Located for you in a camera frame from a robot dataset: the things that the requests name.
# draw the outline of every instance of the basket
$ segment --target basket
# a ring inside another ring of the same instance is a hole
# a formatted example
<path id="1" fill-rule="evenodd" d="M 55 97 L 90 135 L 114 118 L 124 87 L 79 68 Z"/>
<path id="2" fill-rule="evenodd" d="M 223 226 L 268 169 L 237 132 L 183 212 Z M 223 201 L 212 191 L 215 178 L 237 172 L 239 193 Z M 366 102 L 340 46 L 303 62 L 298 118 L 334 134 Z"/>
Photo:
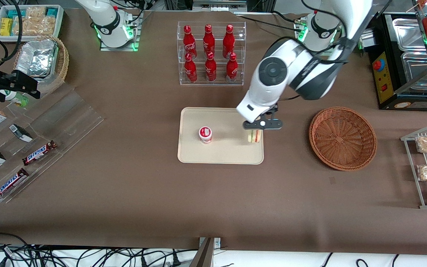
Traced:
<path id="1" fill-rule="evenodd" d="M 377 153 L 377 137 L 370 123 L 349 108 L 335 106 L 316 114 L 309 139 L 319 159 L 341 171 L 362 169 Z"/>
<path id="2" fill-rule="evenodd" d="M 43 41 L 47 39 L 50 39 L 56 42 L 58 45 L 59 51 L 57 53 L 56 69 L 54 71 L 54 74 L 52 74 L 52 75 L 55 75 L 55 77 L 51 79 L 44 78 L 37 85 L 37 89 L 41 93 L 51 93 L 52 91 L 59 88 L 59 86 L 61 86 L 64 83 L 65 77 L 67 76 L 67 71 L 68 71 L 68 51 L 60 39 L 50 35 L 45 35 L 45 36 L 36 37 L 35 41 Z M 16 69 L 17 61 L 19 60 L 20 55 L 21 55 L 21 49 L 19 49 L 19 51 L 16 54 L 16 60 L 14 61 L 14 69 Z"/>

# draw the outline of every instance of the acrylic divider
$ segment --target acrylic divider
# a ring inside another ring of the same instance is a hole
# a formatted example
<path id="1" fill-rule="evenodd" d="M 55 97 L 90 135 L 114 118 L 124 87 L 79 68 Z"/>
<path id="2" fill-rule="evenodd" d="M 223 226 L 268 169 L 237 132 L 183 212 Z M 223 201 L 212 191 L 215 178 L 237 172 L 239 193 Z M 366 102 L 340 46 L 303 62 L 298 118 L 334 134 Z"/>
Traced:
<path id="1" fill-rule="evenodd" d="M 24 181 L 11 187 L 10 192 L 0 198 L 4 203 L 17 196 L 103 121 L 67 83 L 39 100 L 30 101 L 24 108 L 10 104 L 2 111 L 7 119 L 0 123 L 0 151 L 6 161 L 0 164 L 0 186 L 21 168 L 29 173 Z M 28 131 L 33 140 L 19 140 L 9 129 L 12 123 Z M 23 158 L 51 140 L 56 143 L 56 149 L 28 166 L 23 165 Z"/>

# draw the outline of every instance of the brown tablecloth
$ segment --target brown tablecloth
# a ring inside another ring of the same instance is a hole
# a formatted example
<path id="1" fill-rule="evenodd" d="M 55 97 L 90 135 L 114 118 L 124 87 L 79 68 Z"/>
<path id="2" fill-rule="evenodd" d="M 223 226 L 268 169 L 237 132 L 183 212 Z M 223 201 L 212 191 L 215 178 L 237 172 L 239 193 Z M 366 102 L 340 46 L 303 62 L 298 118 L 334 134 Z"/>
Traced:
<path id="1" fill-rule="evenodd" d="M 399 140 L 427 126 L 427 113 L 378 110 L 366 57 L 351 55 L 324 98 L 280 103 L 284 127 L 264 133 L 262 164 L 182 164 L 176 157 L 181 110 L 234 108 L 269 45 L 292 33 L 247 21 L 245 86 L 184 87 L 178 20 L 244 19 L 155 12 L 143 24 L 138 52 L 100 52 L 88 14 L 66 15 L 66 81 L 106 120 L 17 198 L 0 203 L 0 231 L 31 244 L 193 248 L 198 237 L 215 236 L 231 250 L 427 254 L 427 210 L 417 208 Z M 270 15 L 256 18 L 288 25 Z M 336 105 L 361 113 L 376 131 L 377 155 L 361 171 L 330 169 L 310 148 L 310 120 Z"/>

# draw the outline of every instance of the yellow control panel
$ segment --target yellow control panel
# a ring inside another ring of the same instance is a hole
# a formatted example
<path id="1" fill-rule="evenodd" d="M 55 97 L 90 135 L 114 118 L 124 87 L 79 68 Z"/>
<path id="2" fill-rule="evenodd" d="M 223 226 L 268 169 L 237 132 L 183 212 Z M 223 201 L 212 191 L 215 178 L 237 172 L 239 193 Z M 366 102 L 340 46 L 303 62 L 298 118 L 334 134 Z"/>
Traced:
<path id="1" fill-rule="evenodd" d="M 380 104 L 393 96 L 390 71 L 388 70 L 387 58 L 383 52 L 372 64 L 375 86 L 377 87 Z"/>

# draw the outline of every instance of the red emergency stop button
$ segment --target red emergency stop button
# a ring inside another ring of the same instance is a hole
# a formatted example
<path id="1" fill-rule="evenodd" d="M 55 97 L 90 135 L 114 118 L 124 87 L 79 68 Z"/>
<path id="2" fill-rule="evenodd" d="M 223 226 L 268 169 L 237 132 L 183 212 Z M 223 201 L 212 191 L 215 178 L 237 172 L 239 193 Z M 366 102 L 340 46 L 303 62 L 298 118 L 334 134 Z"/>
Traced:
<path id="1" fill-rule="evenodd" d="M 373 63 L 373 69 L 374 70 L 379 70 L 381 68 L 381 62 L 380 61 L 375 61 L 375 63 Z"/>

